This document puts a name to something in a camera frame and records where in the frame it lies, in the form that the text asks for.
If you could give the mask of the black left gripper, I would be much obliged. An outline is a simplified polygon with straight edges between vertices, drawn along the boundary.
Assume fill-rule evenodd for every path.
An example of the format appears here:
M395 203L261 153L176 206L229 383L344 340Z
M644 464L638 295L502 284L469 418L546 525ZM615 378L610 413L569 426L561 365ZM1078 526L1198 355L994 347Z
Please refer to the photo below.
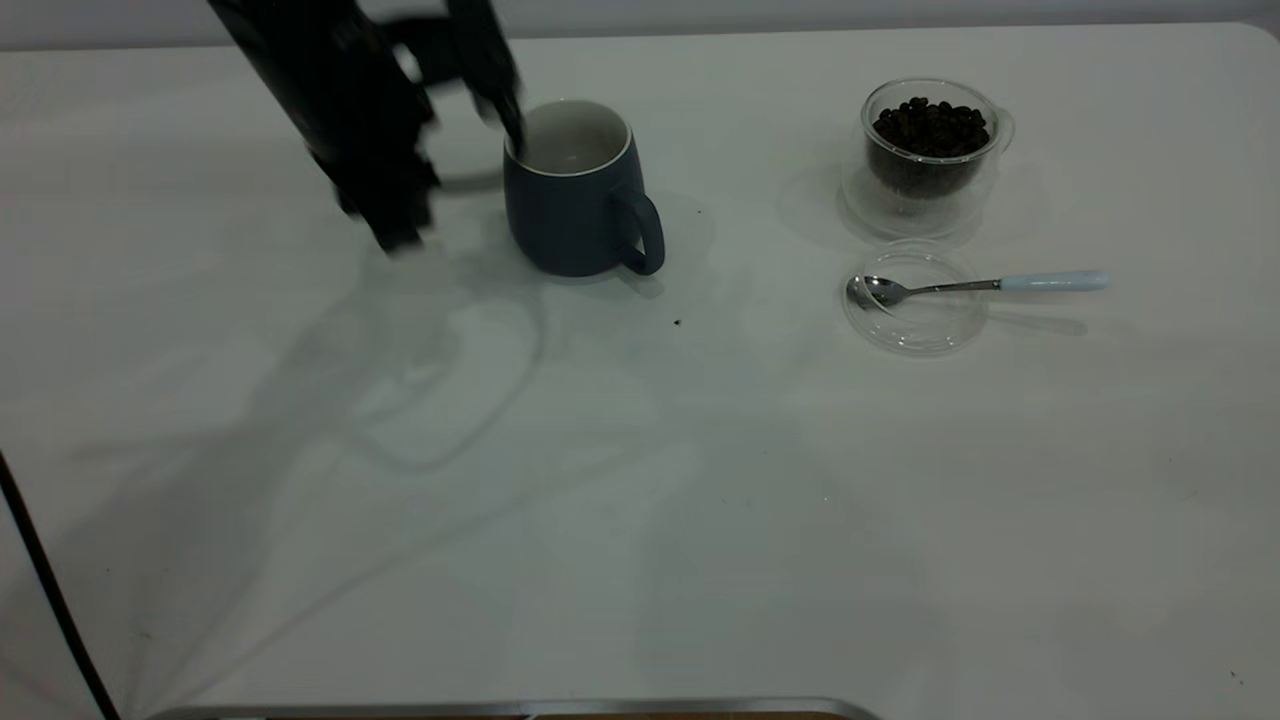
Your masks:
M422 245L440 184L419 151L436 120L428 90L462 83L526 149L520 77L489 1L371 19L357 1L212 1L241 51L302 133L342 210L383 252Z

